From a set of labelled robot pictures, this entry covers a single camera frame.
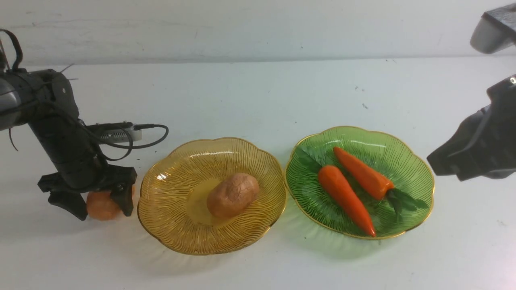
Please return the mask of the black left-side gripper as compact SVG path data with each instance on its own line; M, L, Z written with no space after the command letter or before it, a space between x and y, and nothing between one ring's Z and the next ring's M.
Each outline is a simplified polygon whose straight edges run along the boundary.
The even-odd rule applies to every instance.
M94 134L79 118L70 81L53 69L29 72L25 80L36 100L28 125L57 169L38 183L42 191L50 192L48 202L85 221L87 205L80 193L109 190L111 200L130 217L136 171L108 163Z

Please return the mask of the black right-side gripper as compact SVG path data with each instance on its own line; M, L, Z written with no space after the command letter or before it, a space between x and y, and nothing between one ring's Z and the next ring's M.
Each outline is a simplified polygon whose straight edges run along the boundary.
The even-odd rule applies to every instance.
M455 134L428 155L437 176L469 180L503 179L516 170L516 81L503 79L487 89L490 105L468 116Z

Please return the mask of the black left-side robot arm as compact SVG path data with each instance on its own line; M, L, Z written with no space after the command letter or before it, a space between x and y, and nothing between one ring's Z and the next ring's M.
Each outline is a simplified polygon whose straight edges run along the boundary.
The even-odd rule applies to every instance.
M14 33L1 29L15 50L14 63L1 61L1 130L29 125L57 172L41 176L37 186L48 202L79 220L88 216L83 193L109 191L125 216L134 209L133 167L109 164L100 144L114 147L90 130L79 117L70 79L51 68L29 72L21 68L23 51Z

